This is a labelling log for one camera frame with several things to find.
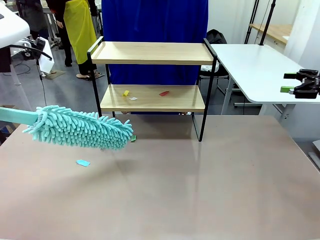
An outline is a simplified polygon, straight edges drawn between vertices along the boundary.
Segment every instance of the wooden shelf board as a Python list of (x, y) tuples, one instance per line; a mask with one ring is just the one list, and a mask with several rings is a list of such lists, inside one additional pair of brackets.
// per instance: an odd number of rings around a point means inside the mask
[(91, 56), (94, 64), (212, 65), (203, 43), (104, 41)]
[[(169, 91), (165, 96), (160, 93)], [(117, 85), (108, 86), (100, 107), (102, 111), (121, 112), (197, 112), (205, 104), (197, 85)]]
[[(265, 24), (258, 24), (258, 23), (253, 23), (250, 24), (250, 27), (252, 27), (255, 30), (260, 29), (260, 32), (263, 32), (265, 30), (266, 25)], [(271, 37), (272, 39), (279, 41), (283, 44), (287, 44), (288, 40), (283, 38), (283, 36), (290, 36), (292, 31), (292, 25), (289, 24), (270, 24), (267, 35)]]

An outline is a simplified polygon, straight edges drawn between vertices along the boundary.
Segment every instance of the person's leg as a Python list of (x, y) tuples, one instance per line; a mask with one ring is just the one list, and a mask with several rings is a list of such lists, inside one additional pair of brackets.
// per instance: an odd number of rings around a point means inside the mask
[(64, 21), (62, 22), (62, 24), (63, 24), (63, 28), (58, 27), (58, 31), (59, 31), (59, 35), (61, 38), (61, 42), (63, 45), (64, 54), (65, 54), (64, 64), (66, 67), (71, 67), (72, 66), (71, 65), (72, 63), (71, 44), (70, 44), (66, 24)]
[(77, 74), (77, 78), (87, 78), (89, 77), (89, 71), (93, 68), (94, 70), (97, 69), (97, 65), (89, 63), (89, 61), (85, 61), (84, 63), (78, 64), (80, 74)]
[(42, 37), (47, 40), (49, 39), (49, 31), (47, 28), (41, 29), (38, 34), (39, 34), (39, 37)]
[(32, 31), (32, 30), (30, 30), (30, 34), (31, 34), (33, 40), (36, 40), (37, 37), (39, 37), (39, 32), (38, 32), (38, 31)]

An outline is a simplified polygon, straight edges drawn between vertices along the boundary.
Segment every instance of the yellow apron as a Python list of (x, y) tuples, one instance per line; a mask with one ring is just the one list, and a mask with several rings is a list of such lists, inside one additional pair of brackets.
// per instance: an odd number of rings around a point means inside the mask
[(97, 40), (88, 0), (67, 1), (63, 19), (76, 62), (83, 64), (88, 59), (88, 49)]

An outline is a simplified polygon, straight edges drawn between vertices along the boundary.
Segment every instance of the sandal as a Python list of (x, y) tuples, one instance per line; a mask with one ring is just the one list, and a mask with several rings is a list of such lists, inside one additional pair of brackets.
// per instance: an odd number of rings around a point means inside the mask
[(91, 78), (89, 75), (82, 75), (80, 73), (78, 73), (77, 75), (75, 75), (78, 79), (83, 79), (83, 80), (87, 80), (87, 81), (91, 81)]
[(104, 74), (102, 74), (102, 73), (100, 73), (100, 72), (95, 72), (95, 73), (94, 73), (95, 79), (101, 78), (101, 77), (103, 77), (103, 76), (104, 76)]

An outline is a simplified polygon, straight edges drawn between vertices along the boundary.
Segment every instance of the two-tier shelf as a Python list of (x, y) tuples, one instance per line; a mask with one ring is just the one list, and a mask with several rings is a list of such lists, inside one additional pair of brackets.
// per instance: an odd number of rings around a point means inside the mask
[[(94, 89), (98, 113), (112, 112), (192, 112), (192, 119), (199, 142), (203, 139), (211, 89), (214, 80), (217, 54), (207, 39), (204, 43), (176, 42), (115, 42), (103, 41), (100, 37), (87, 52), (93, 64), (105, 64), (108, 88), (99, 101), (94, 70), (90, 75)], [(120, 85), (111, 84), (109, 64), (146, 65), (212, 65), (206, 101), (199, 90), (200, 72), (196, 85)], [(129, 90), (129, 96), (123, 93)], [(169, 91), (166, 96), (159, 94)], [(200, 133), (197, 129), (195, 113), (203, 113)]]

